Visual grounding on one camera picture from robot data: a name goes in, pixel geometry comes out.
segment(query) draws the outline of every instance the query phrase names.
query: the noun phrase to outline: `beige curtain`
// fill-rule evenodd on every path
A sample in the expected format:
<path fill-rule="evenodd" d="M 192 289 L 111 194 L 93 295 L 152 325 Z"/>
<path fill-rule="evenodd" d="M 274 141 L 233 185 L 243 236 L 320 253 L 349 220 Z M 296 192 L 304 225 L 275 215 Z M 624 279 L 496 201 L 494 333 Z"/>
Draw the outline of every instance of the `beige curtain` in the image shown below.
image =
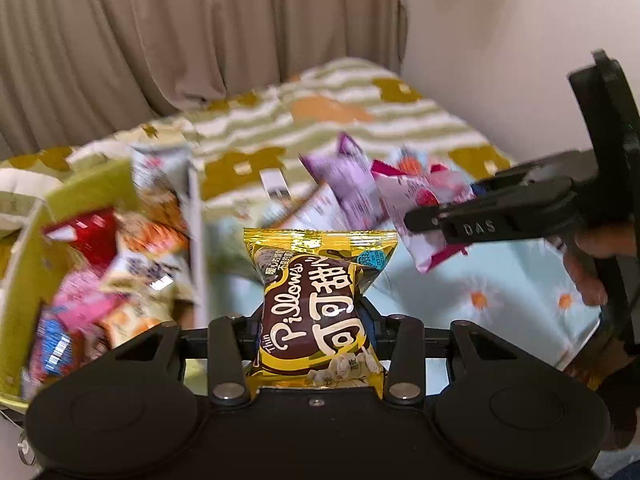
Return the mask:
<path fill-rule="evenodd" d="M 335 57 L 399 65 L 399 0 L 0 0 L 0 159 Z"/>

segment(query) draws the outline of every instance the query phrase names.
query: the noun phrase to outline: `white wall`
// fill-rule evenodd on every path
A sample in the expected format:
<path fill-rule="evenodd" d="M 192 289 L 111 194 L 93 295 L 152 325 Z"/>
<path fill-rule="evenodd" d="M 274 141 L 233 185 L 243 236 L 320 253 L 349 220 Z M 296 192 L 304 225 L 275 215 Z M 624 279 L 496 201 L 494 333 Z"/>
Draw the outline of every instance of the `white wall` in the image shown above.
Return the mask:
<path fill-rule="evenodd" d="M 405 2 L 402 76 L 520 160 L 590 146 L 566 74 L 592 50 L 640 96 L 640 0 Z"/>

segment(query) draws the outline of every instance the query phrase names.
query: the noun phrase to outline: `chocolate snack bag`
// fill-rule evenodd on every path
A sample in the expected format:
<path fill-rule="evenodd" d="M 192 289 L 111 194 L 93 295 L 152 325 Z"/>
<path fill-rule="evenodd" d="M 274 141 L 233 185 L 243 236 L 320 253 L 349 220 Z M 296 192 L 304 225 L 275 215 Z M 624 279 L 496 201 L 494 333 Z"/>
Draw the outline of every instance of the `chocolate snack bag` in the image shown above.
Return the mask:
<path fill-rule="evenodd" d="M 244 241 L 265 285 L 252 394 L 260 386 L 373 386 L 382 396 L 383 367 L 355 300 L 389 260 L 396 234 L 245 229 Z"/>

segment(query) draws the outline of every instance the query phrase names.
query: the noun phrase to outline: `human hand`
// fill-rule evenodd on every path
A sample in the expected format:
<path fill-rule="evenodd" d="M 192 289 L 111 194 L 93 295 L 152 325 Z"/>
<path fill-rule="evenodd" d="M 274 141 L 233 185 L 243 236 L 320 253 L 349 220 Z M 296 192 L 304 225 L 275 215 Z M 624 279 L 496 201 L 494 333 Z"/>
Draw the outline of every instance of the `human hand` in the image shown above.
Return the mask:
<path fill-rule="evenodd" d="M 614 254 L 636 255 L 636 234 L 631 222 L 611 224 L 578 234 L 575 243 L 596 258 L 609 258 Z M 588 273 L 571 251 L 564 254 L 564 268 L 582 295 L 584 304 L 597 306 L 607 303 L 602 282 Z"/>

